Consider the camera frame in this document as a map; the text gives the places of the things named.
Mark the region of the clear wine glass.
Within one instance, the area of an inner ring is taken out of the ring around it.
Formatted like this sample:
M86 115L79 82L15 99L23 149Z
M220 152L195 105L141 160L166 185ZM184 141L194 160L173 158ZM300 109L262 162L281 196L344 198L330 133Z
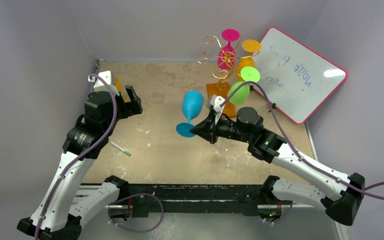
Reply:
M217 158L225 158L229 154L231 140L219 137L213 145L212 152Z

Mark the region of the blue plastic wine glass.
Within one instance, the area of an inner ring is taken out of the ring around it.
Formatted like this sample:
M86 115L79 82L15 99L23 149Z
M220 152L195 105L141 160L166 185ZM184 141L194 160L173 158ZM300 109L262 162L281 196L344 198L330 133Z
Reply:
M200 115L203 105L204 96L200 92L192 90L185 93L181 109L186 122L179 123L175 128L180 136L186 138L195 136L194 133L191 133L191 130L195 127L191 121Z

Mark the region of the green plastic wine glass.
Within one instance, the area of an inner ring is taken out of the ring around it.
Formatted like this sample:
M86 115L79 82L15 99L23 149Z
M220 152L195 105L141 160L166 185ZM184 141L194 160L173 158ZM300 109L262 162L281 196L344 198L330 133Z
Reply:
M242 80L234 83L227 93L226 100L235 106L246 102L250 94L250 86L256 87L261 75L260 72L252 66L245 66L239 73Z

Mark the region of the pink plastic wine glass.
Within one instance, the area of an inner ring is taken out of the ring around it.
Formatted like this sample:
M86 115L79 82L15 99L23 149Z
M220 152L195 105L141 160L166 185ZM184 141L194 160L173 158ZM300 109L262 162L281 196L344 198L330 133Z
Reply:
M227 44L220 48L217 66L221 70L232 70L235 66L236 50L231 43L240 40L241 35L236 29L228 28L222 31L221 37Z

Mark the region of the orange plastic wine glass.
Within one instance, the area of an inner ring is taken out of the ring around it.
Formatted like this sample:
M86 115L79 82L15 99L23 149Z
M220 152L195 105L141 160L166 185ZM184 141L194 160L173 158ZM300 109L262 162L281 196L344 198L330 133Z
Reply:
M253 59L254 54L258 54L261 50L261 43L254 39L247 39L242 42L242 48L247 52L247 55L240 58L239 63L236 66L236 78L239 81L243 81L241 77L241 70L244 67L255 67L255 61Z

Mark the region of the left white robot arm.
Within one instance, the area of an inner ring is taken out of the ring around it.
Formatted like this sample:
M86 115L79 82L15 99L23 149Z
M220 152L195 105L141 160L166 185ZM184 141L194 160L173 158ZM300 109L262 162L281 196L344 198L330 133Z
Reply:
M94 91L84 103L84 112L68 131L57 171L36 211L21 219L17 230L36 240L77 240L86 224L105 205L126 203L125 180L110 176L92 193L75 203L81 183L120 119L143 112L142 100L132 85L125 86L129 101L119 91Z

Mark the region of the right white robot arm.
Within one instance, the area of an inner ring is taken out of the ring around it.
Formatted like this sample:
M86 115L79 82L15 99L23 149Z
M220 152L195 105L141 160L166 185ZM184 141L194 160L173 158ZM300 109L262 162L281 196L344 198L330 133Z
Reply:
M307 184L293 183L270 176L260 191L264 202L294 201L320 208L342 225L354 223L364 198L360 191L365 186L365 178L356 172L346 174L334 170L291 147L284 137L264 127L263 117L253 107L240 108L235 121L216 120L216 111L212 109L190 132L211 144L218 138L247 143L247 151L256 159L307 181Z

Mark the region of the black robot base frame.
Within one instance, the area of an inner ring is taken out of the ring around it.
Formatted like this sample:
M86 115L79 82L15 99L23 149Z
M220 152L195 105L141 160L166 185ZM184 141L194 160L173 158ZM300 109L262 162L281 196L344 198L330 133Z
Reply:
M115 175L104 182L114 184L115 199L107 206L117 218L146 218L150 213L241 214L280 219L290 200L271 192L275 176L263 184L156 184L129 183Z

